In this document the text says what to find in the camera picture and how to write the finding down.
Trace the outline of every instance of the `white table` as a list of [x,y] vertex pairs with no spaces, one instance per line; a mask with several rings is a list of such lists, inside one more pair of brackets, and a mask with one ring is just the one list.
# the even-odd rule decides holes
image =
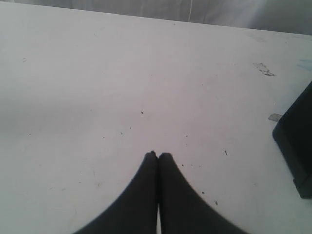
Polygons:
[[74,232],[155,150],[243,230],[310,234],[268,120],[305,59],[312,36],[0,2],[0,233]]

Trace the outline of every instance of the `black object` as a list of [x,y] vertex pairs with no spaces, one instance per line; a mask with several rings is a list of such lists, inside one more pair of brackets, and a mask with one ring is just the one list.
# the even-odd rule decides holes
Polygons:
[[273,130],[302,198],[312,197],[312,83]]
[[159,166],[159,210],[162,234],[244,234],[213,210],[191,188],[171,154]]
[[157,205],[163,234],[244,234],[191,188],[171,154],[145,158],[125,191],[76,234],[156,234]]
[[76,234],[155,234],[156,187],[157,157],[150,152],[120,197]]

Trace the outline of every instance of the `white tabletop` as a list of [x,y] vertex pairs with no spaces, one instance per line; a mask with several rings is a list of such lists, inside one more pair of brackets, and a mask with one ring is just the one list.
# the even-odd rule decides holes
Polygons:
[[243,230],[310,234],[268,117],[311,59],[312,36],[0,2],[0,233],[74,232],[155,150]]

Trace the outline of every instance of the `gray wall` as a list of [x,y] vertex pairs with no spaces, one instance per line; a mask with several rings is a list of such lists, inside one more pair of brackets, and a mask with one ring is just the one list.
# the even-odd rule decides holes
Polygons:
[[0,0],[312,35],[312,0]]

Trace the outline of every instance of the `black box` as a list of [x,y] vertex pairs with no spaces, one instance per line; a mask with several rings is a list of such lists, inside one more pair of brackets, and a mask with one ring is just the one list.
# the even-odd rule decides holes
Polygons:
[[312,197],[312,83],[273,130],[302,198]]

